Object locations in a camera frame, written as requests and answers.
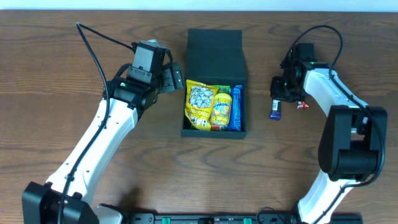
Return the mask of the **green red KitKat bar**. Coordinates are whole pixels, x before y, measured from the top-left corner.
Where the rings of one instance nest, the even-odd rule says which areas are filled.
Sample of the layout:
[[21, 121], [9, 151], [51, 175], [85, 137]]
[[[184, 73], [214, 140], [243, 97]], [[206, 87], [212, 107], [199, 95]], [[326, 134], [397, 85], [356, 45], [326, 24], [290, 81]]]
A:
[[297, 102], [297, 109], [298, 110], [309, 109], [309, 108], [310, 108], [310, 106], [305, 101], [298, 101]]

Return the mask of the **dark purple chocolate bar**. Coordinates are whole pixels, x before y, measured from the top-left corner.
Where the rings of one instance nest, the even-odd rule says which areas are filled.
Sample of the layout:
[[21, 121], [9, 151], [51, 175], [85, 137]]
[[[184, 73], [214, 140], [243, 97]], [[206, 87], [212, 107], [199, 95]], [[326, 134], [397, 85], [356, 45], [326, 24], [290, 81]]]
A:
[[281, 119], [281, 102], [279, 100], [272, 100], [272, 107], [269, 118], [276, 121]]

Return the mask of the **yellow sunflower seed bag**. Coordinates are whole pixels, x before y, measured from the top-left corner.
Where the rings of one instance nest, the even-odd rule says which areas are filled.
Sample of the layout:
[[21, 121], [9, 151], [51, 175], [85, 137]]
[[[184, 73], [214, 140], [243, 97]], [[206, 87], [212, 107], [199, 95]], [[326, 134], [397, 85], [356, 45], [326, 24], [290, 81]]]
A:
[[219, 88], [193, 80], [187, 80], [186, 84], [185, 116], [196, 129], [209, 131], [210, 116]]

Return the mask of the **dark green gift box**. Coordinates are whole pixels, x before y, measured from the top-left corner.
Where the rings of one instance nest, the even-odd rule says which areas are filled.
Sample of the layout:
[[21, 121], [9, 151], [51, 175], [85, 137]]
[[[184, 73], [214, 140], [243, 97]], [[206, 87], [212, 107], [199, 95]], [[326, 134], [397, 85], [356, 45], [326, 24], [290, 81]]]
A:
[[190, 138], [244, 139], [247, 135], [247, 70], [241, 30], [189, 29], [184, 80], [207, 85], [241, 85], [241, 130], [200, 131], [191, 129], [183, 115], [181, 135]]

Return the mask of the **green gummy candy bag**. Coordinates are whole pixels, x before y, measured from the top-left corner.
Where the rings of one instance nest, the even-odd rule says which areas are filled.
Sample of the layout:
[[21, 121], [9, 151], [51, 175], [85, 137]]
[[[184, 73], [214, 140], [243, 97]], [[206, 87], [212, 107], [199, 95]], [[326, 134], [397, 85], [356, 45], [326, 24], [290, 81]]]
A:
[[[230, 86], [218, 85], [218, 88], [219, 89], [218, 89], [217, 94], [218, 93], [227, 93], [230, 95]], [[211, 125], [211, 130], [212, 131], [220, 131], [220, 130], [226, 129], [226, 127], [227, 127], [227, 125], [226, 126], [212, 126]]]

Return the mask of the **yellow Mentos gum bottle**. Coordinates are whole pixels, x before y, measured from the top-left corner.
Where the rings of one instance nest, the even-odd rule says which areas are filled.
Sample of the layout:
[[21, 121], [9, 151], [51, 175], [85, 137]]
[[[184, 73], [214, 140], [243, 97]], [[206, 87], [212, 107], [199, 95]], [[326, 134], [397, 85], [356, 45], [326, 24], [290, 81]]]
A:
[[227, 93], [215, 95], [210, 122], [212, 126], [226, 126], [229, 124], [232, 97]]

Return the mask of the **blue wafer bar wrapper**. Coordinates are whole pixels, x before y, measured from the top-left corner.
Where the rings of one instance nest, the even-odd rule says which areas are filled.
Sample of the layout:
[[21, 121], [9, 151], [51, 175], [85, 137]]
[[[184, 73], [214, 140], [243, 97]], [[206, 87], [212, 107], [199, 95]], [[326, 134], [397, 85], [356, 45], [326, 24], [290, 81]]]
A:
[[231, 115], [228, 124], [230, 131], [241, 132], [241, 119], [242, 119], [242, 85], [236, 85], [231, 88]]

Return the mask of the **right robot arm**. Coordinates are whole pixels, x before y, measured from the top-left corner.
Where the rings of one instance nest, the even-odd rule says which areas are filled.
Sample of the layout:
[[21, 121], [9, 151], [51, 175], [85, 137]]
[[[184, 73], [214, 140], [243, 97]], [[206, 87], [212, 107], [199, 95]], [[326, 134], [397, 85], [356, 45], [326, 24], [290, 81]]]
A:
[[334, 68], [315, 58], [313, 44], [294, 44], [271, 83], [270, 118], [282, 116], [281, 103], [304, 104], [311, 96], [326, 114], [318, 147], [320, 171], [295, 206], [291, 223], [330, 223], [346, 194], [373, 182], [385, 160], [387, 112], [357, 98]]

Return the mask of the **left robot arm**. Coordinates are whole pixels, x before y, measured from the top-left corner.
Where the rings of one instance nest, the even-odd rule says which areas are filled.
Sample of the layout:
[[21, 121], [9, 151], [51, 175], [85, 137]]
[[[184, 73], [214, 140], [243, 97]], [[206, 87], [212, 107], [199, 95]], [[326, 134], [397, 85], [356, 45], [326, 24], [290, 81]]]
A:
[[111, 205], [91, 208], [96, 188], [116, 149], [162, 93], [183, 87], [177, 62], [156, 40], [134, 43], [132, 63], [107, 82], [103, 99], [78, 144], [46, 183], [31, 182], [22, 193], [24, 223], [123, 223]]

